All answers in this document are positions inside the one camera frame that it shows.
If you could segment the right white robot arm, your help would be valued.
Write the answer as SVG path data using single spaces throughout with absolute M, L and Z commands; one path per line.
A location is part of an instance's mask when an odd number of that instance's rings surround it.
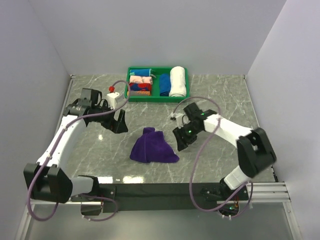
M 214 133 L 237 149 L 238 165 L 219 183 L 220 195 L 224 199 L 232 199 L 242 184 L 276 162 L 276 154 L 264 129 L 241 126 L 212 109 L 203 111 L 194 102 L 183 111 L 184 114 L 170 114 L 170 119 L 177 123 L 172 132 L 179 152 L 193 144 L 200 132 Z

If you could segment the purple towel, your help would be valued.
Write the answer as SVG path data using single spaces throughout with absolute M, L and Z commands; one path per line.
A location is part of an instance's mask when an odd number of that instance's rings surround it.
M 136 140 L 129 158 L 133 161 L 150 163 L 177 163 L 180 158 L 166 142 L 164 133 L 154 127 L 145 127 L 142 135 Z

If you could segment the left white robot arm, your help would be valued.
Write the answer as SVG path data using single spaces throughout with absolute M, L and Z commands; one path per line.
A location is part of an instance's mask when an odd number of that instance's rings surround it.
M 89 123 L 99 123 L 115 134 L 128 132 L 125 111 L 120 109 L 123 94 L 111 88 L 105 98 L 102 92 L 83 88 L 80 98 L 63 111 L 60 127 L 43 155 L 36 163 L 28 163 L 23 175 L 31 199 L 66 203 L 83 194 L 89 201 L 100 197 L 97 177 L 81 175 L 70 178 L 64 172 L 79 136 Z

